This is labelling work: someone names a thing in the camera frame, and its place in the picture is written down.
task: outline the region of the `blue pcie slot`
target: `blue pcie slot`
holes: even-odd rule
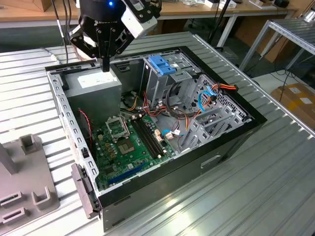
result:
[[[121,174],[119,176],[116,176],[116,177],[110,179],[108,181],[108,184],[116,183],[116,182],[119,182],[120,180],[123,180],[124,178],[130,177],[131,175],[139,172],[142,169],[144,164],[145,163],[142,163],[140,166],[137,166],[137,167],[131,169],[130,171],[127,171],[127,172],[125,172],[125,173],[123,173],[123,174]]]

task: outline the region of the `green motherboard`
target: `green motherboard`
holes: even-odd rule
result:
[[[116,143],[112,139],[107,125],[93,131],[96,148],[95,161],[99,170],[96,182],[99,190],[104,190],[112,184],[121,182],[175,155],[168,142],[159,143],[156,141],[159,148],[163,150],[163,155],[159,155],[158,158],[152,156],[150,150],[147,149],[147,139],[144,139],[143,132],[140,135],[137,134],[138,127],[133,122],[132,120],[126,120],[126,127],[130,133],[129,138],[119,138]],[[141,123],[145,124],[148,131],[150,131],[148,134],[155,138],[154,130],[158,128],[151,118],[145,115],[141,118]],[[110,129],[112,134],[123,131],[120,122],[111,123]]]

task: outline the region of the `motherboard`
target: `motherboard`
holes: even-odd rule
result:
[[[115,118],[93,132],[99,190],[175,155],[167,140],[156,139],[157,130],[155,123],[145,115],[135,120]]]

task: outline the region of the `label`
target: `label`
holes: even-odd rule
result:
[[[181,131],[178,130],[178,129],[175,129],[173,133],[176,134],[176,135],[179,135],[181,133]]]
[[[300,97],[300,99],[301,99],[302,102],[304,102],[305,104],[312,104],[312,101],[309,100],[307,97]]]
[[[300,93],[301,91],[298,88],[289,88],[293,93]]]
[[[116,81],[117,79],[110,72],[98,72],[91,75],[82,75],[78,81],[83,89]]]
[[[57,25],[58,25],[58,28],[59,28],[61,37],[64,38],[64,36],[63,36],[63,30],[62,30],[62,28],[61,28],[61,25],[60,25],[60,21],[59,21],[59,20],[57,20]]]
[[[137,11],[140,11],[143,9],[143,6],[141,5],[141,3],[137,2],[136,4],[133,5],[134,8],[137,10]]]

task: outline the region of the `metal table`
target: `metal table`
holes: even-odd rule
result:
[[[125,54],[188,46],[268,121],[216,168],[125,220],[107,235],[306,235],[315,230],[315,140],[303,125],[238,68],[188,32],[133,41]],[[62,47],[50,48],[64,61]],[[69,47],[70,62],[77,61]],[[8,235],[103,235],[88,220],[71,179],[73,159],[44,72],[40,49],[0,54],[0,142],[42,138],[61,206]]]
[[[272,36],[267,46],[261,53],[264,55],[270,47],[277,40],[279,35],[283,35],[287,39],[294,42],[296,45],[300,46],[302,49],[299,53],[293,58],[293,60],[288,64],[286,69],[289,69],[296,60],[301,56],[304,50],[315,55],[315,26],[310,23],[305,22],[303,19],[280,19],[280,20],[271,20],[267,21],[259,35],[257,36],[255,42],[252,44],[252,47],[246,54],[242,64],[240,65],[240,70],[244,70],[248,62],[252,58],[257,46],[260,44],[261,40],[264,38],[268,29],[271,28],[276,33]]]

